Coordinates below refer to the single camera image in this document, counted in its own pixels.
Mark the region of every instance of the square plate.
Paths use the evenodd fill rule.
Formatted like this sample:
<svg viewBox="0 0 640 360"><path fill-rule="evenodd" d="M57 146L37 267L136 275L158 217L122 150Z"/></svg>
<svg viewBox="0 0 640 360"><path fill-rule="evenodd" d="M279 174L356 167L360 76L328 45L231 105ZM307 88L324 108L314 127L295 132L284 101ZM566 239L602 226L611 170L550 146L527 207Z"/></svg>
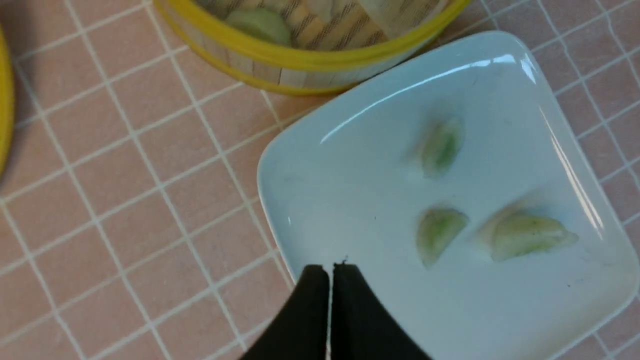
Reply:
<svg viewBox="0 0 640 360"><path fill-rule="evenodd" d="M465 143L425 179L434 120ZM464 38L392 69L307 115L264 151L260 198L287 267L358 265L390 314L437 360L541 360L619 313L640 271L531 52L507 33ZM415 248L425 210L469 216L438 263ZM565 248L494 263L487 224L513 210L556 218Z"/></svg>

